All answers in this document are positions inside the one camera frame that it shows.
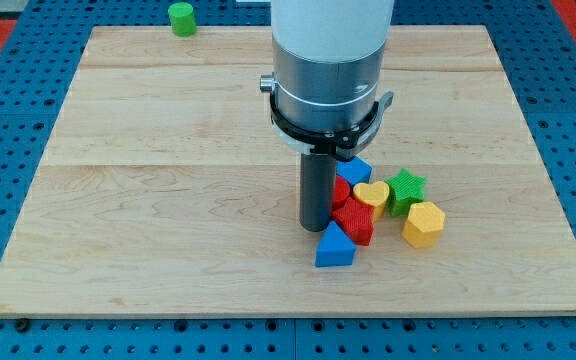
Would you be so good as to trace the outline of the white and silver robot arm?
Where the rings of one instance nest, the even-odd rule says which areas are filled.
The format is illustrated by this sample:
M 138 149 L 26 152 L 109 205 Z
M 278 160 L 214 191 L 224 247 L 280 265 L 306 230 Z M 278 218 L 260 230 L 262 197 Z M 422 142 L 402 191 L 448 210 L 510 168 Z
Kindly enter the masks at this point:
M 375 137 L 393 94 L 376 95 L 394 0 L 272 0 L 273 72 L 260 79 L 282 141 L 351 158 Z

